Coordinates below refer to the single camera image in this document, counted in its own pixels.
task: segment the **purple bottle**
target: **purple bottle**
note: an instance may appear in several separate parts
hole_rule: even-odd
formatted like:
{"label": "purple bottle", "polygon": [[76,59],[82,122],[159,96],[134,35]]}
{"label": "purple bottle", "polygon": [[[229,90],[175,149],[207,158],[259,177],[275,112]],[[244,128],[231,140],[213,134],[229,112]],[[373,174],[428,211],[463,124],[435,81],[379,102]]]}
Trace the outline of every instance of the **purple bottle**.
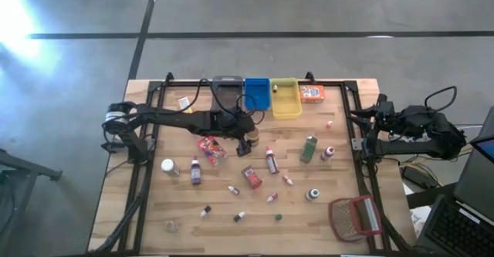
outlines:
{"label": "purple bottle", "polygon": [[192,160],[192,184],[200,184],[201,183],[201,166],[199,165],[198,158],[194,156],[194,160]]}

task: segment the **wire basket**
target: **wire basket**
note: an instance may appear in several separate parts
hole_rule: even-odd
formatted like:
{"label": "wire basket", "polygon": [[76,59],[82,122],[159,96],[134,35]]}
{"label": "wire basket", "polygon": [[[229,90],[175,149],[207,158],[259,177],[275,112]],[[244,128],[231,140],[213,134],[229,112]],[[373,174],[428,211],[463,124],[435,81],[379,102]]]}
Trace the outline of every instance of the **wire basket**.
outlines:
{"label": "wire basket", "polygon": [[[362,222],[363,212],[357,207],[360,203],[370,204],[370,211],[365,214],[369,218],[369,225]],[[357,242],[369,235],[382,233],[381,217],[370,195],[332,201],[329,206],[329,215],[331,228],[342,242]]]}

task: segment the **laptop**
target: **laptop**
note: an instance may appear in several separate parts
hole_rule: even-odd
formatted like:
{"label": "laptop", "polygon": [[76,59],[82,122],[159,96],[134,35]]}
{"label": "laptop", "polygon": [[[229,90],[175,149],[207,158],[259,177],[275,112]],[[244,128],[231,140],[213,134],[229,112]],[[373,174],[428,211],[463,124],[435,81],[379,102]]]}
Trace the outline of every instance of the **laptop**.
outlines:
{"label": "laptop", "polygon": [[494,256],[494,107],[479,137],[453,196],[439,195],[417,247],[453,256]]}

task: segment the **orange box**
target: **orange box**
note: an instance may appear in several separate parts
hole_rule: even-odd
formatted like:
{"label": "orange box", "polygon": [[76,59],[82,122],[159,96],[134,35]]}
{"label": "orange box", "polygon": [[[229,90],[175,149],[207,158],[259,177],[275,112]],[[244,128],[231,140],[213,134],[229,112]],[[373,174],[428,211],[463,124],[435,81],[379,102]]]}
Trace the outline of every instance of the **orange box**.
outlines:
{"label": "orange box", "polygon": [[324,101],[324,86],[299,86],[302,103],[322,103]]}

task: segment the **green bottle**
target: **green bottle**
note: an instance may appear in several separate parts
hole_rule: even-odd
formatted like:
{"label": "green bottle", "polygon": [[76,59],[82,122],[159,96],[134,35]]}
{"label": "green bottle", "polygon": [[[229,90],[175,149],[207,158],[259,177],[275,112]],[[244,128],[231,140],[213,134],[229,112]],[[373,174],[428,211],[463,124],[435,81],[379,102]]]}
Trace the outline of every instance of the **green bottle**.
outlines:
{"label": "green bottle", "polygon": [[307,137],[305,145],[303,145],[302,154],[300,155],[300,161],[308,164],[312,160],[312,155],[316,150],[317,138]]}

